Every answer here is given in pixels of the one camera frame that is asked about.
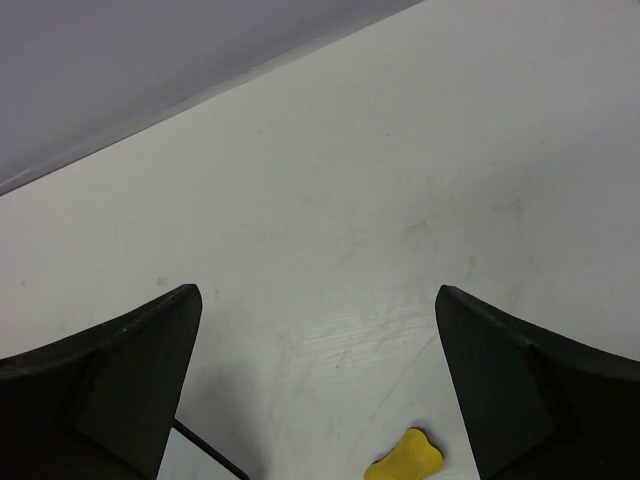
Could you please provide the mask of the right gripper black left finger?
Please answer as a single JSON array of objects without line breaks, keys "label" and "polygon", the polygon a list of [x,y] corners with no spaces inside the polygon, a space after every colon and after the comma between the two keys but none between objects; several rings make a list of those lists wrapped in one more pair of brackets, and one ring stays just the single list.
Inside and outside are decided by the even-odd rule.
[{"label": "right gripper black left finger", "polygon": [[201,314],[185,284],[2,359],[2,478],[156,478]]}]

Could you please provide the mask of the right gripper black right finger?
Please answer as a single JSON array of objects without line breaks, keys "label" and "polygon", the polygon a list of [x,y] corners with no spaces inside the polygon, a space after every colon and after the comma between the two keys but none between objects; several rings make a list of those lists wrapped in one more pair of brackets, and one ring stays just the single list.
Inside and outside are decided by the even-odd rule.
[{"label": "right gripper black right finger", "polygon": [[453,286],[435,312],[480,478],[638,478],[638,362]]}]

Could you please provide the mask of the yellow bone-shaped eraser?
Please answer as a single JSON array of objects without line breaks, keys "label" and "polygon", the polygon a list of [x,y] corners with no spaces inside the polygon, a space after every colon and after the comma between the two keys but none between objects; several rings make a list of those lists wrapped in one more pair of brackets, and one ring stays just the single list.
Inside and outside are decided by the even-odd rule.
[{"label": "yellow bone-shaped eraser", "polygon": [[422,480],[438,473],[443,454],[417,429],[408,429],[397,445],[365,471],[364,480]]}]

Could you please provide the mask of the black-framed whiteboard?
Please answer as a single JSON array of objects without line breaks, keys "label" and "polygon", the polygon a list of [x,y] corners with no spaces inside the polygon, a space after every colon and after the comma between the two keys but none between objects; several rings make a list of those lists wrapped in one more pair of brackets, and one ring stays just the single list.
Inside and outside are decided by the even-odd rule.
[{"label": "black-framed whiteboard", "polygon": [[249,476],[243,470],[241,470],[229,459],[224,457],[220,452],[218,452],[211,445],[205,442],[202,438],[200,438],[178,419],[173,420],[173,428],[186,439],[188,439],[197,448],[203,451],[206,455],[220,464],[224,469],[230,472],[235,478],[240,480],[249,480]]}]

